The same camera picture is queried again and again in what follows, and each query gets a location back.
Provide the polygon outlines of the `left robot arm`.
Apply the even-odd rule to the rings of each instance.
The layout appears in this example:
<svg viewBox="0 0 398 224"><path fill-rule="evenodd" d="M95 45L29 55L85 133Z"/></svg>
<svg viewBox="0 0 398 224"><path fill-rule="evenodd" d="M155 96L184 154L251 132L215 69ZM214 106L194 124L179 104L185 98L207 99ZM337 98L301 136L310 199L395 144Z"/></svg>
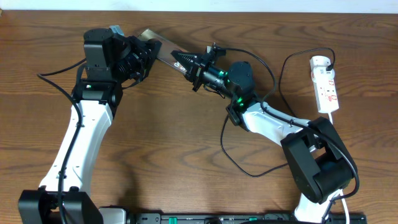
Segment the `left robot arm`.
<svg viewBox="0 0 398 224"><path fill-rule="evenodd" d="M98 208L90 187L99 149L123 97L123 83L148 77L162 46L157 39L124 36L119 26L84 33L85 57L74 64L71 93L50 82L72 104L58 154L38 189L23 190L18 209L23 223L130 223L125 208Z"/></svg>

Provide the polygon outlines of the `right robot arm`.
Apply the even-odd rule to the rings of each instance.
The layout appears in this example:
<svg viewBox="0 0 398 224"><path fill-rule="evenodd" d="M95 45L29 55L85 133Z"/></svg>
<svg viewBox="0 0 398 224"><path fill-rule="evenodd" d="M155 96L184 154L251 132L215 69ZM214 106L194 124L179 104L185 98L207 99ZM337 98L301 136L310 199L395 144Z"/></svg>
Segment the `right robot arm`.
<svg viewBox="0 0 398 224"><path fill-rule="evenodd" d="M225 48L212 47L204 54L172 51L186 71L193 91L203 86L230 98L226 120L260 134L283 149L295 184L301 191L294 211L298 222L326 223L332 205L359 190L358 168L330 120L313 121L275 110L255 92L249 62L235 62L228 70L216 66Z"/></svg>

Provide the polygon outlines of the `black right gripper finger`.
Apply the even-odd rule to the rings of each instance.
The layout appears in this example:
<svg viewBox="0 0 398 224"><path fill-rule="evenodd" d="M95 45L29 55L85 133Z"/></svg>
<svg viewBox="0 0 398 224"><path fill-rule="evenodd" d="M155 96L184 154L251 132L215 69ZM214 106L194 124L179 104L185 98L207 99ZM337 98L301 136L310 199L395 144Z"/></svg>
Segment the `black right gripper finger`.
<svg viewBox="0 0 398 224"><path fill-rule="evenodd" d="M185 78L190 83L195 83L198 78L198 70L190 70L185 73Z"/></svg>
<svg viewBox="0 0 398 224"><path fill-rule="evenodd" d="M198 58L198 54L178 50L173 50L171 55L185 70L190 70Z"/></svg>

